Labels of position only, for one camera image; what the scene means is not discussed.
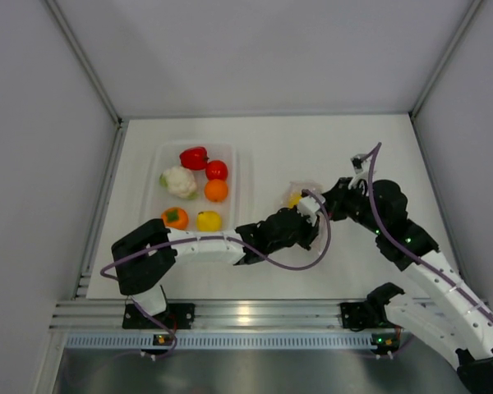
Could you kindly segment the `small yellow fake fruit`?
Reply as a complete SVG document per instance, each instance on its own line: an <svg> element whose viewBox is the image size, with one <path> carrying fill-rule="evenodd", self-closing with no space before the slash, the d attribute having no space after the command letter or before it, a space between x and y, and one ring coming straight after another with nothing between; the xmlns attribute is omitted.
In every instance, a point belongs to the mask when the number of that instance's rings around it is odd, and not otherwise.
<svg viewBox="0 0 493 394"><path fill-rule="evenodd" d="M302 194L300 192L292 192L287 198L287 207L295 207L296 205L298 205L301 198Z"/></svg>

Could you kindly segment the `clear zip top bag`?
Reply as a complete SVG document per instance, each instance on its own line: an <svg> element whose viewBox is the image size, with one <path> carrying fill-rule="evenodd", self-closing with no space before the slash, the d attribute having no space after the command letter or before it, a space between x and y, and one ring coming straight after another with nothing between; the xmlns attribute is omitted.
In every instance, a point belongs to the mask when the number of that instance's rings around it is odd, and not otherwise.
<svg viewBox="0 0 493 394"><path fill-rule="evenodd" d="M281 194L280 197L276 199L276 209L296 207L299 203L299 200L302 198L302 191L304 189L311 191L314 195L317 196L320 196L324 192L324 187L320 183L315 181L290 181L287 189ZM323 213L319 211L318 215L319 218L317 223L319 224L319 232L317 237L313 240L311 244L311 250L315 254L320 255L325 247L327 230Z"/></svg>

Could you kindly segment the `fake yellow lemon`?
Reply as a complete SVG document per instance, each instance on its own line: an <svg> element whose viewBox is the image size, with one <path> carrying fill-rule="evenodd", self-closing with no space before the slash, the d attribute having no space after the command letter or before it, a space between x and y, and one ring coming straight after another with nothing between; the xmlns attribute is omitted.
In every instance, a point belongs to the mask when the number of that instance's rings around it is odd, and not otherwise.
<svg viewBox="0 0 493 394"><path fill-rule="evenodd" d="M222 218L215 211L201 211L196 216L196 227L198 231L215 232L222 228Z"/></svg>

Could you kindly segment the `fake orange fruit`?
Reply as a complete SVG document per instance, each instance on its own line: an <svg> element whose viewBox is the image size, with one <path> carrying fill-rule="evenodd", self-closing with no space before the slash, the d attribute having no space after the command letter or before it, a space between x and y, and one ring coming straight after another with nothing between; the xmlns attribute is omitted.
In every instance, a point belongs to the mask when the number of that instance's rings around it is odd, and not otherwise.
<svg viewBox="0 0 493 394"><path fill-rule="evenodd" d="M213 203L221 203L228 197L228 184L224 180L213 179L206 183L205 197Z"/></svg>

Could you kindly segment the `fake red tomato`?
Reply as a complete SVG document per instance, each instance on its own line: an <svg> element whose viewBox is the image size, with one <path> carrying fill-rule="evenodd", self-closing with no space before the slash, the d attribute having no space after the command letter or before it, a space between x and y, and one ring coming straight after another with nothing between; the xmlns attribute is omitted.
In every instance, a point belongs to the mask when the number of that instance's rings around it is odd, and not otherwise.
<svg viewBox="0 0 493 394"><path fill-rule="evenodd" d="M221 160L209 161L205 168L205 175L209 181L228 179L228 166Z"/></svg>

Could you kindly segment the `fake orange bell pepper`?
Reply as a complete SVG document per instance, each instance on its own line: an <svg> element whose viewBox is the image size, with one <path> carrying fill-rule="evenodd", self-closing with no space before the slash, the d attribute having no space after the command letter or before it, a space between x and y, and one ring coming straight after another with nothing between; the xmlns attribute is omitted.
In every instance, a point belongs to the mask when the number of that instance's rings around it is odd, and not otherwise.
<svg viewBox="0 0 493 394"><path fill-rule="evenodd" d="M163 211L161 219L166 227L186 230L189 225L189 217L187 212L179 207L171 207Z"/></svg>

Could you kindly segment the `fake red bell pepper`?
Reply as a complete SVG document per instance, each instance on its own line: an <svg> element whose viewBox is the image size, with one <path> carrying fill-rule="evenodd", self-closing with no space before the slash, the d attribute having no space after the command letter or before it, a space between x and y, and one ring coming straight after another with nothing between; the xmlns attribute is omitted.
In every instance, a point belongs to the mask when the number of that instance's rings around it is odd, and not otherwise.
<svg viewBox="0 0 493 394"><path fill-rule="evenodd" d="M192 171L205 170L209 161L207 149L203 146L185 149L180 153L179 159L183 167Z"/></svg>

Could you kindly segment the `fake white cauliflower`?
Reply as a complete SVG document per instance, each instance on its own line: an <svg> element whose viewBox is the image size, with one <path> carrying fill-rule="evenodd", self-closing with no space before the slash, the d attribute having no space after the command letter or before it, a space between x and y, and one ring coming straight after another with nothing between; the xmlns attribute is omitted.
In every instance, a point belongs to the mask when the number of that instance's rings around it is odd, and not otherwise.
<svg viewBox="0 0 493 394"><path fill-rule="evenodd" d="M175 166L164 170L159 177L159 184L169 194L180 199L194 199L197 197L196 178L192 170L185 167Z"/></svg>

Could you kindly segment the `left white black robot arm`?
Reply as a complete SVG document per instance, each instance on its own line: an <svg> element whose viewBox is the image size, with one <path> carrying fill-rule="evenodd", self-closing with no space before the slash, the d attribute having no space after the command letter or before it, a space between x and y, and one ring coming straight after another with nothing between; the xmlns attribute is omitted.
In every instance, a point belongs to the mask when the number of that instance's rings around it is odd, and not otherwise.
<svg viewBox="0 0 493 394"><path fill-rule="evenodd" d="M281 208L264 221L217 232L183 231L151 219L111 247L119 292L141 307L144 322L160 328L169 317L160 281L171 268L252 265L295 245L309 250L319 234L319 213L318 208Z"/></svg>

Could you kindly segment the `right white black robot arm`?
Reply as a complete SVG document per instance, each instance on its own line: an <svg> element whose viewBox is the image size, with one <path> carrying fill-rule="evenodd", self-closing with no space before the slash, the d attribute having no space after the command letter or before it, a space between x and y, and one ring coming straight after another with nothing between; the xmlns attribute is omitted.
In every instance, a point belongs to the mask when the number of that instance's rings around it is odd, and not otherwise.
<svg viewBox="0 0 493 394"><path fill-rule="evenodd" d="M434 314L392 283L366 298L375 325L407 329L455 370L471 393L493 393L493 313L451 267L437 242L408 216L398 184L381 180L369 190L341 178L322 196L333 221L352 219L376 236L380 253L438 307Z"/></svg>

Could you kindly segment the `white plastic basket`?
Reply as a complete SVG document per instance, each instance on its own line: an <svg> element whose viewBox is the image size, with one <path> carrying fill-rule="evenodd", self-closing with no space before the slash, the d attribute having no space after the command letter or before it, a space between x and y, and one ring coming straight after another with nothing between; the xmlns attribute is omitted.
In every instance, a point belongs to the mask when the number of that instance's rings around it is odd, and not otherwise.
<svg viewBox="0 0 493 394"><path fill-rule="evenodd" d="M228 168L228 177L225 180L228 194L220 202L212 202L205 196L208 178L203 170L197 171L182 166L181 153L196 147L206 149L211 160L220 160ZM151 159L141 205L140 222L160 218L167 209L177 207L187 213L189 231L197 229L197 214L208 210L215 211L221 217L223 229L235 227L237 170L237 152L227 143L181 140L159 146Z"/></svg>

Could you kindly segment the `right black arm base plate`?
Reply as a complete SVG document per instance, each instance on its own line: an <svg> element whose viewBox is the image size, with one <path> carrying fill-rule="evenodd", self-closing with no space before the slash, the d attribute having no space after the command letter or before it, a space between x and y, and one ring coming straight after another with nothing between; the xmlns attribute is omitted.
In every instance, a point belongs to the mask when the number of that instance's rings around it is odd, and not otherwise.
<svg viewBox="0 0 493 394"><path fill-rule="evenodd" d="M379 320L375 309L367 302L344 302L339 305L342 326L353 332L377 328Z"/></svg>

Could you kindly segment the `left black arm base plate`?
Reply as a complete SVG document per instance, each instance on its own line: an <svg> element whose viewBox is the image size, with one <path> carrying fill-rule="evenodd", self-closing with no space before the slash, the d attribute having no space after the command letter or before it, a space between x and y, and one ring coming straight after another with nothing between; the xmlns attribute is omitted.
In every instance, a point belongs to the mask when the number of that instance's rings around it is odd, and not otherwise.
<svg viewBox="0 0 493 394"><path fill-rule="evenodd" d="M165 312L154 318L172 330L189 330L195 319L196 306L192 303L171 303ZM127 330L144 330L158 328L145 317L133 304L125 305L122 328Z"/></svg>

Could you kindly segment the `aluminium mounting rail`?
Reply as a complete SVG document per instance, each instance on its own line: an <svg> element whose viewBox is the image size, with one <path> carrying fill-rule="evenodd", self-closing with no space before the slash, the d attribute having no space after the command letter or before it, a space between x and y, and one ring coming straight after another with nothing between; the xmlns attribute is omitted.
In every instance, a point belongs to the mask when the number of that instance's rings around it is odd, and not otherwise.
<svg viewBox="0 0 493 394"><path fill-rule="evenodd" d="M172 300L166 321L175 328L217 332L269 330L341 331L342 300ZM57 303L53 330L121 330L142 315L123 300Z"/></svg>

